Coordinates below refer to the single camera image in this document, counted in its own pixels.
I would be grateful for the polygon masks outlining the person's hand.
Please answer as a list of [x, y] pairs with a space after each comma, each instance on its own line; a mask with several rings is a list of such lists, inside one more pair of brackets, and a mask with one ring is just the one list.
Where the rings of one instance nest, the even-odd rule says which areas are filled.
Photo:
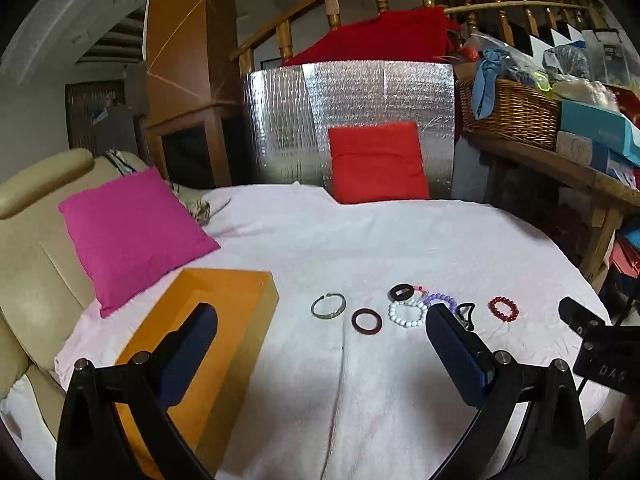
[[620, 411], [614, 422], [614, 429], [608, 452], [622, 456], [639, 449], [640, 400], [638, 396], [624, 396]]

